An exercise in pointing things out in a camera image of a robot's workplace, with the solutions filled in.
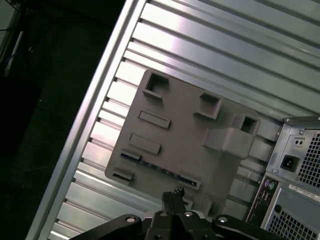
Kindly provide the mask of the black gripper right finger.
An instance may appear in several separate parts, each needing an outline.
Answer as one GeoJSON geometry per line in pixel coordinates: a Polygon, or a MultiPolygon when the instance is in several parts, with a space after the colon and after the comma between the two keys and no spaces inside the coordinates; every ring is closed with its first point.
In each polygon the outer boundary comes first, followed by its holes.
{"type": "Polygon", "coordinates": [[[208,221],[196,212],[186,210],[183,197],[185,190],[174,190],[174,211],[178,221],[191,240],[283,240],[284,238],[260,227],[226,214],[208,221]]]}

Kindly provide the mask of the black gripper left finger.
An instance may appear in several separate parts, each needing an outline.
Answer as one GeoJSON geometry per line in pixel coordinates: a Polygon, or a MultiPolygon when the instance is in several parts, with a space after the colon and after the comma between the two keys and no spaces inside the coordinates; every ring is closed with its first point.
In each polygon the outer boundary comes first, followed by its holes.
{"type": "Polygon", "coordinates": [[[151,218],[124,214],[82,233],[83,240],[170,240],[175,216],[174,192],[162,194],[162,209],[151,218]]]}

